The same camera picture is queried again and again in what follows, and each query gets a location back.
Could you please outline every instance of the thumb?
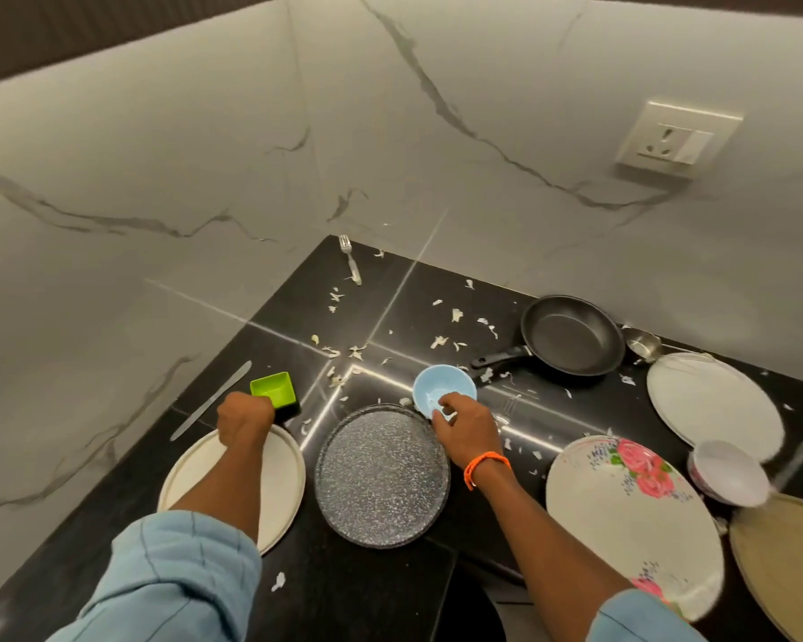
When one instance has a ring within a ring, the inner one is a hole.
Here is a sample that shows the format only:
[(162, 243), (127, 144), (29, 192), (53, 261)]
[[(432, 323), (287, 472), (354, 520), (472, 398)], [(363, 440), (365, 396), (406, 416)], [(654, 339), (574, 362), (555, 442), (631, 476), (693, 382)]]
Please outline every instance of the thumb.
[(446, 418), (439, 410), (431, 413), (431, 427), (434, 428), (434, 434), (438, 436), (438, 441), (446, 447), (446, 444), (450, 441), (452, 426), (446, 423)]

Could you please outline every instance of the orange bracelet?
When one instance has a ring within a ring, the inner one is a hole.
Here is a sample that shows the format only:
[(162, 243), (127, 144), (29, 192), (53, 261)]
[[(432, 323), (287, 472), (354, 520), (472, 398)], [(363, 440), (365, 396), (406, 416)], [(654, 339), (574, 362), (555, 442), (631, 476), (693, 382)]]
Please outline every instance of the orange bracelet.
[(476, 470), (476, 466), (478, 466), (485, 460), (501, 461), (503, 462), (503, 464), (511, 468), (511, 464), (509, 463), (509, 461), (499, 453), (494, 453), (493, 451), (489, 450), (487, 453), (481, 454), (475, 460), (467, 464), (467, 468), (464, 469), (464, 483), (467, 485), (467, 488), (470, 489), (471, 491), (476, 486), (472, 481), (472, 472)]

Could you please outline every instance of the rolled-up sleeve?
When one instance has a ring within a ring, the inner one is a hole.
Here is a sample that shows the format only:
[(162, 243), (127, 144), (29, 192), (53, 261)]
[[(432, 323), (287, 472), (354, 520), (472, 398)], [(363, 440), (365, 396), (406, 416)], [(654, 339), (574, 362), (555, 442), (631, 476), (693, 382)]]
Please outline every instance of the rolled-up sleeve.
[(704, 642), (659, 599), (631, 589), (610, 597), (592, 620), (587, 642)]
[(168, 511), (132, 523), (89, 604), (50, 642), (241, 642), (262, 559), (244, 532)]

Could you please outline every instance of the blue bowl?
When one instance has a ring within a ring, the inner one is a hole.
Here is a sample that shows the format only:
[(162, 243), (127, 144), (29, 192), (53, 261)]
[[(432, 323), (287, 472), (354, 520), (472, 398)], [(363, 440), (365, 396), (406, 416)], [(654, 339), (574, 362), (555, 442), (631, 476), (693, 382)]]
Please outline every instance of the blue bowl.
[(426, 419), (441, 410), (438, 401), (451, 392), (476, 398), (476, 384), (464, 370), (451, 365), (432, 365), (423, 369), (414, 381), (414, 404)]

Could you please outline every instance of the square green bowl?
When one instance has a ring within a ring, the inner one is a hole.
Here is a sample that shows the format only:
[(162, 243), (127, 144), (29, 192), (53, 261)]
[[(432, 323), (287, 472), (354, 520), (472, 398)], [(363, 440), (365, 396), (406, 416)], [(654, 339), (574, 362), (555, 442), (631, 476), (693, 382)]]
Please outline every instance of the square green bowl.
[(267, 396), (275, 410), (297, 403), (292, 378), (287, 371), (250, 381), (250, 394)]

